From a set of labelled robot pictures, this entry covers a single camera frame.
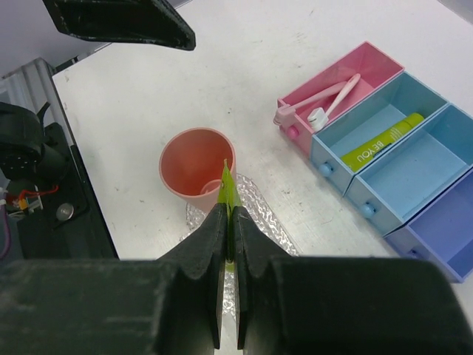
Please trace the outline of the small green toothpaste tube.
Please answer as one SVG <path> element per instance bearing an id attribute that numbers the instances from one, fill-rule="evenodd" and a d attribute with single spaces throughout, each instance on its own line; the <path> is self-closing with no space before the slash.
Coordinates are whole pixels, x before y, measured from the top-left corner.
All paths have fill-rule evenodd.
<path id="1" fill-rule="evenodd" d="M 237 191 L 237 185 L 228 167 L 227 160 L 224 160 L 224 167 L 220 181 L 217 202 L 225 205 L 226 225 L 225 225 L 225 270 L 234 272 L 234 232 L 232 215 L 236 206 L 241 206 L 242 201 Z"/>

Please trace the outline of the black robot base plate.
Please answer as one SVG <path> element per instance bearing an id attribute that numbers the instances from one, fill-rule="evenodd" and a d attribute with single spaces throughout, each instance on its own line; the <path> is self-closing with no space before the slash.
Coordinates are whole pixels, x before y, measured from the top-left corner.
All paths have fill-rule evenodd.
<path id="1" fill-rule="evenodd" d="M 1 172 L 18 207 L 25 259 L 116 258 L 77 146 L 58 123 L 38 112 L 1 104 Z"/>

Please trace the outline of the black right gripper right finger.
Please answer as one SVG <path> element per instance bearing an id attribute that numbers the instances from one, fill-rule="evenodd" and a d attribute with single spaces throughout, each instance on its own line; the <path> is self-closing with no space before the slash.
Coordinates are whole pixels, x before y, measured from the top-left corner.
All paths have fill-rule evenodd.
<path id="1" fill-rule="evenodd" d="M 427 261 L 295 257 L 232 214 L 237 344 L 245 354 L 470 354 L 472 330 Z"/>

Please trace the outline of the orange plastic cup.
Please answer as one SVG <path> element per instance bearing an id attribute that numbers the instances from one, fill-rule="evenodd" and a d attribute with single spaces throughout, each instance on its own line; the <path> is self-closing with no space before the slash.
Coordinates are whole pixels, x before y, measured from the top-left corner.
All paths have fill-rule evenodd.
<path id="1" fill-rule="evenodd" d="M 193 128 L 165 145 L 159 172 L 170 192 L 208 213 L 217 203 L 225 166 L 235 178 L 236 153 L 229 139 L 215 129 Z"/>

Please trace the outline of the large green toothpaste tube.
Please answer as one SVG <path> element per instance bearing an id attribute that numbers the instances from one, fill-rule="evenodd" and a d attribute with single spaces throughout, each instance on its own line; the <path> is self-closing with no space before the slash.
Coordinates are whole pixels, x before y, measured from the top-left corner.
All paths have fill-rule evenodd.
<path id="1" fill-rule="evenodd" d="M 411 132 L 416 126 L 423 123 L 424 120 L 425 118 L 421 114 L 412 113 L 381 134 L 343 155 L 341 161 L 353 172 L 357 172 Z"/>

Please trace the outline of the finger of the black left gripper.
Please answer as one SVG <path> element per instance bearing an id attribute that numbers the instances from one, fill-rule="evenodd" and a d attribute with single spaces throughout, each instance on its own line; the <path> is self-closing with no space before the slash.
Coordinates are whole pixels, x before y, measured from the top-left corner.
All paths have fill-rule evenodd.
<path id="1" fill-rule="evenodd" d="M 168 1 L 56 0 L 44 5 L 60 33 L 84 41 L 195 49 L 195 32 Z"/>

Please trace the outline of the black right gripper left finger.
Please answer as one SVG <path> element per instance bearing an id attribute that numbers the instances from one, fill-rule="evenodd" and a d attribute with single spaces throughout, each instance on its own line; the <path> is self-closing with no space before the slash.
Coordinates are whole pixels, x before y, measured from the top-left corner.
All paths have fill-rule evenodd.
<path id="1" fill-rule="evenodd" d="M 218 203 L 156 260 L 22 260 L 1 271 L 3 354 L 212 354 L 228 230 Z"/>

